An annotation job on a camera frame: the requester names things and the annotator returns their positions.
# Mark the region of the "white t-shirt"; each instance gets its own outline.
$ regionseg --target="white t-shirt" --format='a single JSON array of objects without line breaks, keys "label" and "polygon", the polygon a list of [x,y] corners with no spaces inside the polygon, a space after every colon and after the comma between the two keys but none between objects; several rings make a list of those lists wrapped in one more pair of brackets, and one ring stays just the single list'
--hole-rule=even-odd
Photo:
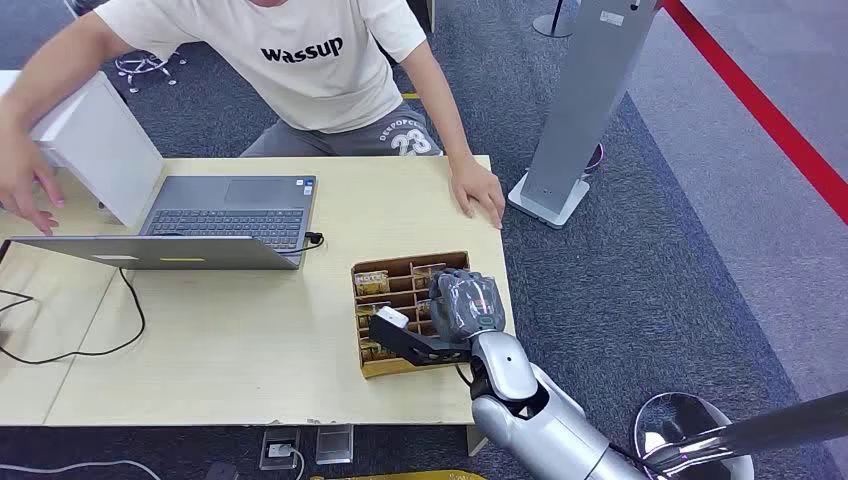
[{"label": "white t-shirt", "polygon": [[402,101],[375,37],[397,62],[426,39],[405,0],[110,0],[95,12],[159,58],[208,43],[286,123],[327,133],[370,125]]}]

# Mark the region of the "trackpad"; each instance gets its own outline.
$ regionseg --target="trackpad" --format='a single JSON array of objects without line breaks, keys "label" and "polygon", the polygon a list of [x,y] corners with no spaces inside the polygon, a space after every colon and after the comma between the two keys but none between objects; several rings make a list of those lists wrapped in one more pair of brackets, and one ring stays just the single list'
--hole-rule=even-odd
[{"label": "trackpad", "polygon": [[224,201],[228,204],[266,204],[284,200],[284,180],[233,180]]}]

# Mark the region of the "printed number 23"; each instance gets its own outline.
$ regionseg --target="printed number 23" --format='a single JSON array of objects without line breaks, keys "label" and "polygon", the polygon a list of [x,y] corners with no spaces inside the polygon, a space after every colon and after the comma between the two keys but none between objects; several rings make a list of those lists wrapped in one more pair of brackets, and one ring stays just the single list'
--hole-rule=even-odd
[{"label": "printed number 23", "polygon": [[421,133],[421,130],[413,128],[408,133],[401,133],[393,138],[392,148],[399,149],[401,155],[414,157],[419,153],[429,152],[432,146],[430,145],[430,142],[427,141],[427,137]]}]

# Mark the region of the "light wood tabletop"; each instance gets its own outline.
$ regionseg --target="light wood tabletop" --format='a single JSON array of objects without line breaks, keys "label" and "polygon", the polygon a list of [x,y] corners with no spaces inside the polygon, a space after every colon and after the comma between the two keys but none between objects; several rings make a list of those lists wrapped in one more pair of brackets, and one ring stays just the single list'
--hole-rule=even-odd
[{"label": "light wood tabletop", "polygon": [[[109,357],[77,358],[47,424],[472,423],[453,368],[369,380],[359,370],[358,262],[467,251],[497,280],[513,331],[500,232],[482,211],[459,211],[445,158],[179,159],[165,174],[316,175],[310,230],[326,245],[298,271],[134,272],[146,332]],[[138,326],[115,277],[82,348],[118,345]]]},{"label": "light wood tabletop", "polygon": [[[52,209],[60,222],[56,234],[121,234],[128,230],[96,215],[97,200],[60,170],[66,207]],[[36,198],[48,208],[43,192]],[[2,211],[0,240],[39,235],[29,222]],[[0,264],[0,288],[35,297],[0,314],[0,345],[26,360],[41,360],[79,349],[115,269],[26,245],[12,244]],[[0,305],[17,299],[0,295]],[[39,425],[65,379],[72,358],[46,365],[24,365],[0,355],[0,424]]]}]

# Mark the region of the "red stripe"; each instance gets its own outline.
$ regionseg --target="red stripe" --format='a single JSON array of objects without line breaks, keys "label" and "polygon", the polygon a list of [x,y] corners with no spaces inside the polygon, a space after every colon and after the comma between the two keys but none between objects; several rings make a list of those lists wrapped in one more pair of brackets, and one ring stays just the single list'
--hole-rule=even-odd
[{"label": "red stripe", "polygon": [[848,224],[848,184],[845,180],[780,113],[680,0],[665,0],[663,6],[736,98],[745,105],[842,221]]}]

